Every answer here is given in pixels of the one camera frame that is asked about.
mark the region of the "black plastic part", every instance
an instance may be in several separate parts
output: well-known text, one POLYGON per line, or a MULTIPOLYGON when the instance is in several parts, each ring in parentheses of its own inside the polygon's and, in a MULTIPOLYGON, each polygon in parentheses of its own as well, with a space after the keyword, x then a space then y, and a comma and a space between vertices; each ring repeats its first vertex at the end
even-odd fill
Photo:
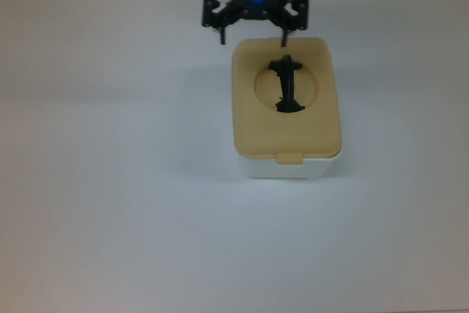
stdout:
POLYGON ((273 70, 280 78, 281 101, 276 104, 277 111, 281 113, 296 113, 304 110, 295 100, 295 70, 299 70, 303 65, 294 62, 289 54, 285 54, 281 60, 270 62, 269 70, 273 70))
POLYGON ((225 44, 225 28, 239 20, 269 20, 282 29, 281 46, 287 45, 290 32, 308 28, 309 0, 231 0, 218 12, 218 0, 204 0, 202 25, 213 27, 221 34, 221 44, 225 44), (290 3, 296 14, 290 13, 286 5, 290 3))

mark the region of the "plastic container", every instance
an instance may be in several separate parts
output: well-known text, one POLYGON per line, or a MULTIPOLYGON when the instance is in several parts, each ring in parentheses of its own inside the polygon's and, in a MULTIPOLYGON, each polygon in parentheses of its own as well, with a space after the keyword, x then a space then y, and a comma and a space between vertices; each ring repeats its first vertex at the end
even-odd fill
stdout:
POLYGON ((341 151, 329 50, 319 38, 290 38, 285 48, 280 43, 280 38, 245 40, 233 53, 233 134, 240 168, 255 178, 317 178, 341 151), (302 64, 292 80, 302 110, 291 113, 277 111, 286 91, 271 70, 271 62, 286 54, 302 64))

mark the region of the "white table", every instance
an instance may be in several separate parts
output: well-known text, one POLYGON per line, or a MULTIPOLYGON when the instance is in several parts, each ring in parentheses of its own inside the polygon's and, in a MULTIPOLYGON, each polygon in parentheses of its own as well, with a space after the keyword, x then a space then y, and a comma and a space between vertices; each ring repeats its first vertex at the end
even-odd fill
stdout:
POLYGON ((343 154, 244 178, 202 0, 1 0, 0 312, 469 309, 469 1, 311 0, 343 154))

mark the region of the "white container base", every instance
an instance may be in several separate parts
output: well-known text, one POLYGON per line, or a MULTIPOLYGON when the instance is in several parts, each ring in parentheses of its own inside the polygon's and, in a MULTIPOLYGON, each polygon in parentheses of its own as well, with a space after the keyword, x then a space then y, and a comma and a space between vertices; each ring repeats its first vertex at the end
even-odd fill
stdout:
POLYGON ((239 164, 241 172, 254 179, 317 179, 339 156, 340 153, 332 158, 305 158, 303 165, 279 165, 276 159, 250 159, 239 155, 239 164))

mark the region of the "container lid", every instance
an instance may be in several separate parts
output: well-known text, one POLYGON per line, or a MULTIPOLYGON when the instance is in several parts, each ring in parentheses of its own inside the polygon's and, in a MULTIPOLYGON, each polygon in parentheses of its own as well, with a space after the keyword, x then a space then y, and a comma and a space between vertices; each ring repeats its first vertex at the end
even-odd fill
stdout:
POLYGON ((276 158, 302 164, 304 158, 332 158, 341 150, 339 105, 332 61, 319 38, 245 40, 232 58, 234 145, 246 158, 276 158), (289 54, 295 70, 295 100, 303 110, 277 111, 281 80, 272 61, 289 54))

